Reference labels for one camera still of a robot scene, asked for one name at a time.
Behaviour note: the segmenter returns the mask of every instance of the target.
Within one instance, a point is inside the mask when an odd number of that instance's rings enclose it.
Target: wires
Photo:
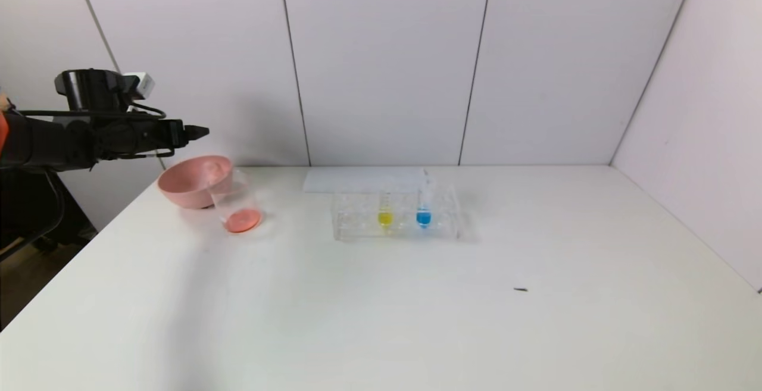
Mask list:
[[[165,119],[167,117],[166,112],[163,112],[163,111],[161,111],[158,108],[153,108],[153,107],[149,107],[147,105],[142,105],[142,104],[136,104],[134,102],[130,102],[130,105],[135,107],[135,108],[139,108],[139,109],[142,109],[142,110],[145,110],[145,111],[150,111],[150,112],[155,112],[156,113],[155,115],[151,114],[150,116],[158,116],[158,118],[160,118],[160,119]]]
[[[23,116],[49,116],[49,117],[114,117],[125,120],[161,120],[167,114],[161,110],[147,107],[144,105],[130,104],[136,108],[145,109],[158,114],[148,114],[147,112],[121,112],[121,111],[50,111],[50,110],[30,110],[20,111]]]
[[[13,114],[23,116],[21,112],[16,108],[16,104],[11,102],[11,98],[5,98],[5,100],[8,102],[8,112],[13,112]]]
[[[48,226],[45,226],[44,228],[36,231],[30,236],[25,237],[24,240],[16,244],[15,247],[2,253],[2,255],[0,255],[0,261],[5,260],[6,258],[13,255],[13,253],[16,253],[18,250],[22,249],[23,247],[26,247],[32,242],[35,242],[36,240],[40,239],[41,236],[44,236],[46,233],[49,233],[52,229],[57,228],[58,225],[61,224],[61,221],[63,220],[63,213],[65,212],[65,202],[64,202],[63,190],[61,189],[61,186],[58,180],[55,179],[54,174],[55,173],[53,171],[50,171],[50,169],[45,170],[45,177],[47,177],[48,184],[50,184],[50,188],[52,188],[52,191],[54,191],[54,194],[55,194],[55,220],[49,223]]]

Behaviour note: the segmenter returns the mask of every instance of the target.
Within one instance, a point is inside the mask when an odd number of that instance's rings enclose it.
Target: red liquid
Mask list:
[[[228,232],[241,233],[258,225],[262,214],[256,209],[240,209],[232,213],[224,226]]]

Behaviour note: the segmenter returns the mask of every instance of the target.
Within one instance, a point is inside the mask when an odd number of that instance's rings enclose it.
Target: white table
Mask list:
[[[149,187],[0,333],[0,389],[762,389],[762,297],[618,171],[428,169],[458,242],[335,242],[306,168],[250,169],[238,236]]]

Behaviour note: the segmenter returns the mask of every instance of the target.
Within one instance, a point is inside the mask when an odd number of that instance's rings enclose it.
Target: floor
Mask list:
[[[79,245],[59,245],[52,252],[41,252],[29,245],[0,263],[0,329],[81,250]]]

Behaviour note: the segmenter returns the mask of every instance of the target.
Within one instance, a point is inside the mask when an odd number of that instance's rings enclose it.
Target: white wall panel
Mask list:
[[[762,288],[762,0],[686,0],[613,165]]]
[[[455,165],[485,0],[286,0],[313,165]]]
[[[180,158],[307,165],[283,0],[90,0],[122,71],[147,71],[147,104],[209,136]]]
[[[609,163],[680,2],[489,0],[461,163]]]
[[[27,110],[68,110],[54,79],[75,68],[114,69],[85,0],[0,0],[0,86]],[[103,161],[61,180],[97,229],[161,173],[158,160]]]

